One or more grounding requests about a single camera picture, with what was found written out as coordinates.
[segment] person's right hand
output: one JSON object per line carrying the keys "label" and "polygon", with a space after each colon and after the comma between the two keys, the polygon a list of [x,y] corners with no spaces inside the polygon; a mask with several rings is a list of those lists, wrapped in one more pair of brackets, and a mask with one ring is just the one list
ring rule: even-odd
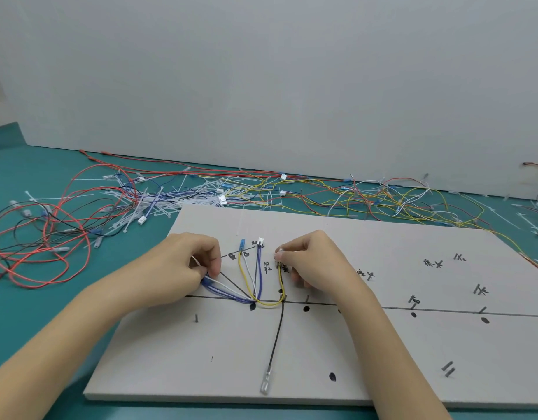
{"label": "person's right hand", "polygon": [[275,249],[274,258],[292,267],[292,281],[304,281],[335,296],[360,282],[347,258],[324,231],[316,230]]}

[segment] black wire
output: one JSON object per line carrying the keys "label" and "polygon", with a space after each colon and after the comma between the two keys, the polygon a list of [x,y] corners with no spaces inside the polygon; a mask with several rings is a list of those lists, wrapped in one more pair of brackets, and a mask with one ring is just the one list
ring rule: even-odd
{"label": "black wire", "polygon": [[274,337],[273,350],[271,351],[271,358],[269,359],[269,366],[268,366],[267,370],[271,369],[271,365],[273,363],[274,349],[277,347],[278,335],[281,332],[282,316],[285,313],[285,301],[286,301],[286,294],[285,294],[285,296],[284,296],[284,298],[282,300],[282,303],[281,303],[281,319],[278,322],[277,335]]}

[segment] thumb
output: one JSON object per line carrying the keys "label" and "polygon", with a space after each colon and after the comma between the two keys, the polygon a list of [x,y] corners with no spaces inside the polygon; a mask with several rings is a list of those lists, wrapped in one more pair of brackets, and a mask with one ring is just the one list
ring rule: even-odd
{"label": "thumb", "polygon": [[199,280],[201,280],[205,275],[207,275],[207,267],[199,265],[198,267],[193,267],[191,269],[199,274]]}
{"label": "thumb", "polygon": [[300,259],[303,256],[303,250],[299,251],[279,251],[274,254],[275,260],[282,262],[283,264],[290,265],[291,267],[296,268]]}

